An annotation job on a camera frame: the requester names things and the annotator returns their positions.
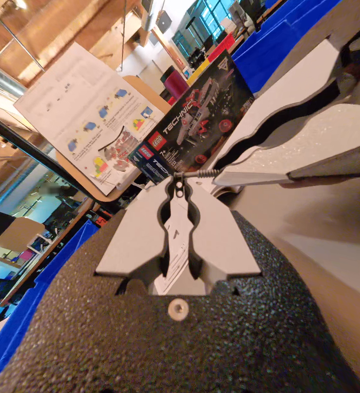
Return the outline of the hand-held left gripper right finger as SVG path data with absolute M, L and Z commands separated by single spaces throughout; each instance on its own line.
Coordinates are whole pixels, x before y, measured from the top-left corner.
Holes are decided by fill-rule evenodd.
M 230 209 L 200 185 L 184 181 L 189 233 L 188 265 L 210 294 L 219 281 L 261 274 L 254 255 Z

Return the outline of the wooden display board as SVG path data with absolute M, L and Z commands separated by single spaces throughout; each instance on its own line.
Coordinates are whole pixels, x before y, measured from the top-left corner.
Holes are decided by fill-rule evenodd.
M 124 76 L 123 79 L 130 84 L 134 89 L 136 89 L 141 95 L 145 97 L 151 104 L 158 108 L 163 114 L 166 114 L 171 106 L 158 95 L 151 87 L 149 87 L 145 82 L 143 82 L 137 76 Z M 104 204 L 114 204 L 114 202 L 125 192 L 125 190 L 134 182 L 141 171 L 136 167 L 133 167 L 133 171 L 126 178 L 124 184 L 120 187 L 121 189 L 113 189 L 107 196 L 104 195 L 91 180 L 88 180 L 87 176 L 84 175 L 79 169 L 77 169 L 66 157 L 64 157 L 60 152 L 56 151 L 56 159 L 59 165 L 76 181 L 79 186 L 74 186 L 82 191 L 83 193 L 89 195 L 89 198 L 93 199 L 96 203 L 100 205 Z

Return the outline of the yellow plastic bin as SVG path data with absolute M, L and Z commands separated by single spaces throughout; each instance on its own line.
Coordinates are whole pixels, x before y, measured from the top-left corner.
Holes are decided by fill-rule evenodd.
M 200 77 L 204 70 L 210 65 L 209 59 L 205 59 L 202 64 L 193 72 L 193 74 L 187 79 L 187 85 L 191 87 L 194 82 Z

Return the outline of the white desk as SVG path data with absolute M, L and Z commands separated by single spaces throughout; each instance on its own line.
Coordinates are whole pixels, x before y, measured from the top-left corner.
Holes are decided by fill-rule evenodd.
M 294 265 L 360 377 L 360 178 L 253 185 L 220 199 Z

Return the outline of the small wooden board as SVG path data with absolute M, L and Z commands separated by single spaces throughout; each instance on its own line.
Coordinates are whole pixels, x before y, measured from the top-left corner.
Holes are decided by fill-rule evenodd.
M 0 235 L 0 248 L 22 253 L 46 231 L 45 225 L 26 217 L 18 217 Z

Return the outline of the red plastic bin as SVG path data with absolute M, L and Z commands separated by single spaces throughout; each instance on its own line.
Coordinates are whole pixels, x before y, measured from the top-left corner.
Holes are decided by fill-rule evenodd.
M 227 36 L 218 46 L 214 49 L 214 51 L 208 56 L 207 60 L 209 64 L 211 64 L 219 55 L 221 55 L 225 51 L 229 51 L 229 49 L 235 44 L 235 40 L 233 36 Z

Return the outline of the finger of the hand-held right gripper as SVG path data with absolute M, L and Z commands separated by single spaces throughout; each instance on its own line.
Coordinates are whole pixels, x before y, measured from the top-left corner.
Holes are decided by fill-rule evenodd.
M 213 183 L 285 184 L 332 176 L 360 177 L 360 105 L 326 109 L 283 144 L 256 148 L 245 160 L 228 165 Z
M 340 95 L 337 76 L 340 52 L 324 40 L 251 105 L 213 169 L 236 162 L 249 148 L 262 145 L 279 127 L 310 116 Z

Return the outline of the black hanging speaker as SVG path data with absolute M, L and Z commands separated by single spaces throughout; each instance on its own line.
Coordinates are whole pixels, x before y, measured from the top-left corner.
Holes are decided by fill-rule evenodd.
M 172 20 L 167 14 L 167 12 L 165 10 L 160 11 L 156 21 L 156 25 L 159 28 L 159 30 L 162 33 L 165 33 L 168 30 L 168 28 L 171 26 L 171 24 L 172 24 Z

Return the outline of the toy shock absorber with spring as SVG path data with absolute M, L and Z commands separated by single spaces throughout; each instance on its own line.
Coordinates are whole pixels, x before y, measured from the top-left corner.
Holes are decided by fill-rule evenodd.
M 191 194 L 191 187 L 187 183 L 190 178 L 216 178 L 223 169 L 200 169 L 189 172 L 175 172 L 173 174 L 174 190 L 178 198 L 184 197 L 187 201 Z

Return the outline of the silver ventilation duct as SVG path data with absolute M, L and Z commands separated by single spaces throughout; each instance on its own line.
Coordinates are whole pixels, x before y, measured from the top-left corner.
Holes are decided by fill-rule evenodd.
M 141 5 L 143 8 L 141 27 L 144 31 L 149 32 L 156 24 L 161 9 L 161 1 L 142 0 Z

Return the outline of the black toy set box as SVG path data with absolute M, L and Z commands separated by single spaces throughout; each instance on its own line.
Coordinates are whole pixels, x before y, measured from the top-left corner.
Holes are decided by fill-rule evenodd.
M 255 97 L 223 51 L 128 155 L 154 184 L 194 172 L 222 146 Z

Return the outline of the printed instruction sheet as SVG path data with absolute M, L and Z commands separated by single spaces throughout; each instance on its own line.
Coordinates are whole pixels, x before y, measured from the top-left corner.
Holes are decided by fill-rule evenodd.
M 164 116 L 151 100 L 77 43 L 14 107 L 104 196 L 135 172 L 129 154 Z

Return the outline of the maroon tumbler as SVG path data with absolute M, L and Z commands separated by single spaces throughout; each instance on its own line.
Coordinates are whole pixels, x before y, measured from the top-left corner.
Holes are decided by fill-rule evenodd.
M 168 90 L 168 92 L 178 100 L 189 89 L 187 81 L 183 78 L 182 74 L 177 71 L 173 66 L 170 66 L 163 76 L 160 78 L 161 82 Z

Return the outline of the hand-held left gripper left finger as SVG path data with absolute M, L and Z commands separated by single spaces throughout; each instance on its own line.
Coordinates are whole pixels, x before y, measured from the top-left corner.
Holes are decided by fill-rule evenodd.
M 180 233 L 171 216 L 174 179 L 142 191 L 125 210 L 96 273 L 138 279 L 149 294 L 158 294 L 155 280 L 169 275 L 169 264 L 180 250 Z

